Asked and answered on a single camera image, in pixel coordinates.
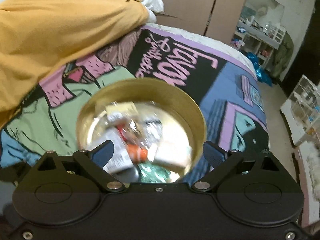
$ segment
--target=wardrobe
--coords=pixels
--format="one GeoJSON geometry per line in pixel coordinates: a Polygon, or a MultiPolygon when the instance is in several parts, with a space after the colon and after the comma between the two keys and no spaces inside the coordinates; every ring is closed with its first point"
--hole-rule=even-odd
{"type": "Polygon", "coordinates": [[[245,0],[162,0],[165,14],[157,23],[229,44],[245,0]]]}

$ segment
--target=mirror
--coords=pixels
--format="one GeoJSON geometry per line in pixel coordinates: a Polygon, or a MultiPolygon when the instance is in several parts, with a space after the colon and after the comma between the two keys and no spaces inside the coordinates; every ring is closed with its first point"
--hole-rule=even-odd
{"type": "Polygon", "coordinates": [[[253,15],[260,26],[265,26],[269,22],[276,26],[281,23],[283,14],[284,6],[276,0],[246,0],[241,18],[246,20],[253,15]]]}

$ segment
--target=patterned blanket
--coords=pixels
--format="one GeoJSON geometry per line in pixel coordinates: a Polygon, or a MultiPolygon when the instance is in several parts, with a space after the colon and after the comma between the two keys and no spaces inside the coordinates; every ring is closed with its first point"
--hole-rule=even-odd
{"type": "MultiPolygon", "coordinates": [[[[62,66],[41,80],[1,131],[0,166],[33,165],[47,150],[78,150],[76,120],[103,87],[127,78],[153,77],[177,86],[199,105],[208,140],[225,150],[268,149],[268,131],[257,80],[235,58],[150,26],[62,66]]],[[[211,169],[201,158],[185,177],[192,183],[211,169]]]]}

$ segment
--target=tiled floor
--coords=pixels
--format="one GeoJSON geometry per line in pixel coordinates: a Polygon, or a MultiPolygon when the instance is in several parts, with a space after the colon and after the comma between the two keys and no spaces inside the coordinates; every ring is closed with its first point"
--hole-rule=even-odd
{"type": "Polygon", "coordinates": [[[267,116],[270,150],[296,180],[296,171],[292,160],[293,149],[284,120],[280,114],[280,107],[287,97],[278,85],[270,87],[264,83],[259,83],[259,86],[267,116]]]}

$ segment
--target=yellow blanket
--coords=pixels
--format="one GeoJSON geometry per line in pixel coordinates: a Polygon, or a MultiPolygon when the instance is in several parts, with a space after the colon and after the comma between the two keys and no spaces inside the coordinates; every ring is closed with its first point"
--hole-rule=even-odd
{"type": "Polygon", "coordinates": [[[140,2],[0,3],[0,128],[40,79],[146,23],[149,14],[140,2]]]}

